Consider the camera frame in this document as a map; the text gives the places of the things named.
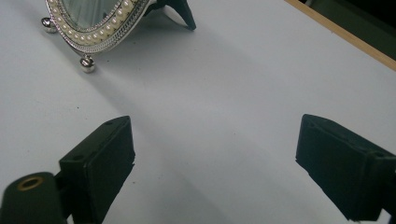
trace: oval mirror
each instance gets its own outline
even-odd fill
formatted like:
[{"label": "oval mirror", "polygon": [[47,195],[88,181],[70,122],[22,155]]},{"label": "oval mirror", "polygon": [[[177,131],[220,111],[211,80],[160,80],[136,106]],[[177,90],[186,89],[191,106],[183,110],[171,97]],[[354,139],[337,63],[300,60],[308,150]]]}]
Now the oval mirror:
[{"label": "oval mirror", "polygon": [[151,10],[170,7],[196,28],[187,0],[46,0],[49,18],[41,20],[49,33],[62,38],[81,55],[84,72],[94,69],[92,55],[117,46]]}]

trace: white surface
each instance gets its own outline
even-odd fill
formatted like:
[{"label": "white surface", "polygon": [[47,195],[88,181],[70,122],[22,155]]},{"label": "white surface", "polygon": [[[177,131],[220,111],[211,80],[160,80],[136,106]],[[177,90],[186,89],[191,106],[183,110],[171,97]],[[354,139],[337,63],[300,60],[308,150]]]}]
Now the white surface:
[{"label": "white surface", "polygon": [[396,153],[396,73],[284,1],[189,3],[195,32],[153,13],[86,75],[41,29],[43,1],[2,1],[0,190],[57,173],[97,126],[130,115],[135,168],[105,223],[347,223],[294,161],[300,120]]}]

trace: wooden edge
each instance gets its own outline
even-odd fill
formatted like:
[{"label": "wooden edge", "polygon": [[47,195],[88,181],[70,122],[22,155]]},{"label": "wooden edge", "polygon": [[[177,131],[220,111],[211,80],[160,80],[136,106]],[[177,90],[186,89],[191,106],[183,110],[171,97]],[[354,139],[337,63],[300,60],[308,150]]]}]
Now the wooden edge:
[{"label": "wooden edge", "polygon": [[316,12],[314,9],[310,8],[309,6],[301,3],[298,0],[285,0],[292,6],[296,7],[303,13],[305,13],[307,16],[312,18],[314,21],[317,21],[327,29],[331,30],[335,34],[341,36],[344,38],[347,42],[352,44],[353,46],[357,47],[358,49],[361,49],[371,57],[375,58],[382,64],[386,65],[393,71],[396,71],[396,61],[390,58],[388,55],[384,54],[383,52],[379,51],[378,49],[375,49],[371,45],[367,44],[366,42],[362,41],[355,35],[351,34],[341,26],[337,25],[336,23],[330,21],[326,17],[322,16],[318,12]]}]

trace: silver ball foot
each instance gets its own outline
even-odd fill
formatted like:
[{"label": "silver ball foot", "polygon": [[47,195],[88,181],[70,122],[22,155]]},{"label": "silver ball foot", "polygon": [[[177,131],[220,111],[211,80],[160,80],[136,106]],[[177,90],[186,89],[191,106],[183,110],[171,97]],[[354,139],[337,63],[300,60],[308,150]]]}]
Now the silver ball foot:
[{"label": "silver ball foot", "polygon": [[81,64],[81,69],[85,73],[91,73],[95,70],[95,62],[90,55],[84,55],[83,58],[79,60]]},{"label": "silver ball foot", "polygon": [[55,34],[56,33],[56,27],[55,24],[52,22],[52,20],[48,17],[45,17],[41,19],[41,24],[44,26],[44,30],[49,33],[49,34]]}]

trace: brass insert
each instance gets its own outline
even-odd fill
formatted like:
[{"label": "brass insert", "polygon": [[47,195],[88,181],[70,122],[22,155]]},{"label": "brass insert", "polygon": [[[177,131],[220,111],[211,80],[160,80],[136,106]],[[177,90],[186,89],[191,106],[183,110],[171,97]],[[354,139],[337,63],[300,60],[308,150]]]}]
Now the brass insert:
[{"label": "brass insert", "polygon": [[18,184],[18,190],[26,191],[29,189],[34,189],[35,187],[42,184],[43,181],[44,178],[41,176],[31,176],[29,178],[22,180],[21,183]]}]

